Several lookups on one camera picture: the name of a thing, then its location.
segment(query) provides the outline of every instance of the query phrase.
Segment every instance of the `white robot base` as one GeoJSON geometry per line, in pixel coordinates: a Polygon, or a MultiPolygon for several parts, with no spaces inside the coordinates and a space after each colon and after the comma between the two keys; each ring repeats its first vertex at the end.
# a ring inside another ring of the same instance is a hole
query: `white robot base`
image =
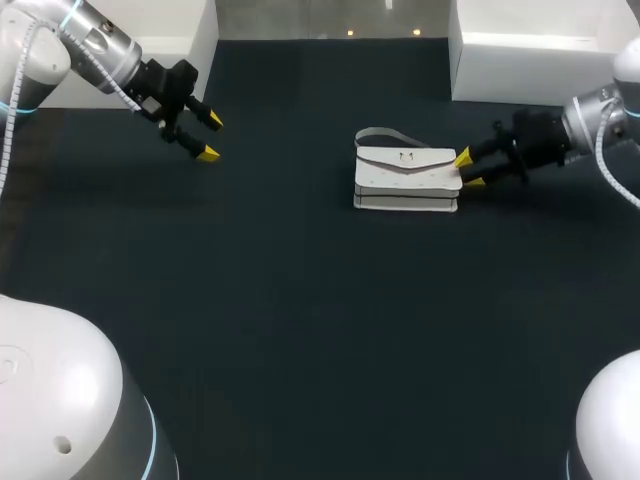
{"type": "Polygon", "coordinates": [[[87,320],[0,296],[0,478],[179,480],[151,406],[87,320]]]}

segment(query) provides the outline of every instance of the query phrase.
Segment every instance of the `metal cylinder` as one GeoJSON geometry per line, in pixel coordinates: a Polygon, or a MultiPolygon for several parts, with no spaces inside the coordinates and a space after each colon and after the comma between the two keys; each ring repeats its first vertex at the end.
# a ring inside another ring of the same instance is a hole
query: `metal cylinder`
{"type": "MultiPolygon", "coordinates": [[[[593,153],[602,115],[611,101],[620,96],[615,84],[575,97],[564,110],[562,121],[574,149],[593,153]]],[[[616,108],[605,133],[605,147],[629,138],[627,117],[622,106],[616,108]]]]}
{"type": "MultiPolygon", "coordinates": [[[[142,47],[89,3],[79,6],[64,26],[96,57],[121,87],[133,78],[140,65],[142,47]]],[[[71,55],[71,68],[105,93],[113,88],[69,39],[63,40],[71,55]]]]}

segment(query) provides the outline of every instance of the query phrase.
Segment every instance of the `cable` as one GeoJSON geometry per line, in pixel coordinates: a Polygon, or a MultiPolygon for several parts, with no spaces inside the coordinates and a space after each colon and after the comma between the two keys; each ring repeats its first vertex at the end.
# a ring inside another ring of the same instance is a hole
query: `cable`
{"type": "Polygon", "coordinates": [[[9,110],[7,112],[7,123],[4,131],[4,145],[2,148],[2,160],[0,161],[0,198],[4,192],[4,186],[7,183],[9,175],[9,163],[11,162],[11,150],[13,148],[13,134],[16,126],[16,117],[18,116],[18,101],[20,100],[20,91],[22,90],[22,80],[24,78],[24,70],[27,65],[29,51],[36,36],[36,32],[45,23],[38,20],[34,21],[24,36],[22,53],[18,60],[16,74],[13,78],[13,88],[11,89],[11,100],[9,101],[9,110]]]}
{"type": "Polygon", "coordinates": [[[596,161],[600,172],[602,172],[602,176],[609,185],[611,185],[613,189],[622,195],[629,203],[640,210],[640,199],[624,188],[622,184],[615,179],[604,161],[604,136],[607,131],[611,115],[613,115],[613,111],[618,107],[620,102],[621,100],[619,98],[613,100],[602,115],[602,122],[600,123],[600,129],[598,130],[598,137],[596,139],[596,161]]]}

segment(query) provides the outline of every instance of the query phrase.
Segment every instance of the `robotic arm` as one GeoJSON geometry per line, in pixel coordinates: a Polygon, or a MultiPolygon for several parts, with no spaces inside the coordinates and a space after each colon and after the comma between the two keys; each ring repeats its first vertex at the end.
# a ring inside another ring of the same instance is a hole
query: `robotic arm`
{"type": "Polygon", "coordinates": [[[186,60],[171,69],[154,60],[143,62],[140,45],[85,0],[0,0],[0,133],[24,39],[36,21],[45,27],[37,30],[28,50],[18,127],[73,70],[105,94],[129,97],[130,108],[159,124],[165,141],[178,142],[199,160],[218,159],[211,147],[178,125],[186,107],[212,130],[222,127],[213,110],[193,96],[198,71],[186,60]]]}
{"type": "Polygon", "coordinates": [[[494,138],[467,148],[458,157],[463,181],[485,185],[516,175],[527,183],[531,170],[554,163],[563,167],[570,152],[597,153],[605,113],[610,116],[603,132],[603,148],[629,139],[640,144],[640,38],[616,58],[611,84],[573,98],[562,115],[520,110],[513,116],[511,130],[496,122],[494,138]],[[498,152],[505,154],[506,160],[484,161],[498,152]]]}

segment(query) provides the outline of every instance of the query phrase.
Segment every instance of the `handbag flap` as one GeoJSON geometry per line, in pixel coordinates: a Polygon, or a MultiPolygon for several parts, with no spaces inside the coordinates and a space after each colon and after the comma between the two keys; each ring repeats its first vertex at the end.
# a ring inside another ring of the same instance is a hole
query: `handbag flap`
{"type": "Polygon", "coordinates": [[[358,158],[403,170],[417,170],[453,163],[456,152],[447,148],[359,147],[358,158]]]}

